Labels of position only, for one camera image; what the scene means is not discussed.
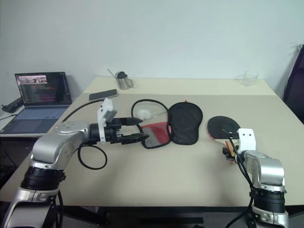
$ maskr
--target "laptop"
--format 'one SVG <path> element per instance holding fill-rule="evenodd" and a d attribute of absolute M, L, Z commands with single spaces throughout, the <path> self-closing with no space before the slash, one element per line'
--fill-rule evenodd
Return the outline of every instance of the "laptop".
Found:
<path fill-rule="evenodd" d="M 0 134 L 43 135 L 72 104 L 65 72 L 15 74 L 25 109 Z"/>

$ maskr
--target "table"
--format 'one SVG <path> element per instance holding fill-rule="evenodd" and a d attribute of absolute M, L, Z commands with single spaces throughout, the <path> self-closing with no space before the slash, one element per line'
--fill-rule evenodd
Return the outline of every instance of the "table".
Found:
<path fill-rule="evenodd" d="M 222 145 L 206 132 L 207 121 L 216 115 L 235 119 L 240 126 L 255 131 L 260 152 L 277 158 L 285 169 L 286 205 L 303 205 L 304 154 L 301 141 L 304 126 L 263 80 L 243 87 L 235 80 L 136 79 L 136 88 L 119 90 L 113 98 L 116 117 L 130 116 L 131 105 L 150 98 L 170 107 L 187 100 L 197 104 L 204 117 L 199 141 L 191 146 L 170 143 L 146 150 L 140 143 L 107 144 L 108 165 L 99 171 L 81 166 L 74 155 L 65 169 L 66 180 L 60 184 L 65 205 L 69 206 L 245 206 L 249 187 L 236 165 L 222 154 Z M 89 93 L 117 87 L 112 78 L 97 78 L 63 114 L 88 101 Z M 92 104 L 75 113 L 70 120 L 96 122 L 100 104 Z M 138 132 L 124 127 L 124 134 Z M 83 160 L 98 166 L 103 157 L 87 148 Z M 29 157 L 1 189 L 0 200 L 10 201 L 21 183 Z"/>

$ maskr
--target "white wall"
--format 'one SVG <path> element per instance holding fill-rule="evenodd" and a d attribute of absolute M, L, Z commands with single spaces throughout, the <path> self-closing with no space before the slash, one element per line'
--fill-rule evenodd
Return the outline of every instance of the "white wall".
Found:
<path fill-rule="evenodd" d="M 304 43 L 303 0 L 0 0 L 0 104 L 15 73 L 65 71 L 77 96 L 96 76 L 235 78 L 282 95 Z"/>

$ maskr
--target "laptop trackpad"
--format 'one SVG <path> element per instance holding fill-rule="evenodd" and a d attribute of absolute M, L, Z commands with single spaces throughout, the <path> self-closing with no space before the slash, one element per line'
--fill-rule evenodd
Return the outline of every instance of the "laptop trackpad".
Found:
<path fill-rule="evenodd" d="M 41 123 L 42 120 L 20 121 L 20 123 L 11 130 L 11 133 L 24 132 L 25 129 L 27 133 L 36 133 L 36 129 Z"/>

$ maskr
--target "laptop keyboard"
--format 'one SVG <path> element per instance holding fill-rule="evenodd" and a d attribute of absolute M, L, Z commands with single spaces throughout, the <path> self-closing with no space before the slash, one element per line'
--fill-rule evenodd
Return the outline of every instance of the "laptop keyboard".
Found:
<path fill-rule="evenodd" d="M 52 120 L 59 119 L 66 108 L 27 108 L 15 120 Z"/>

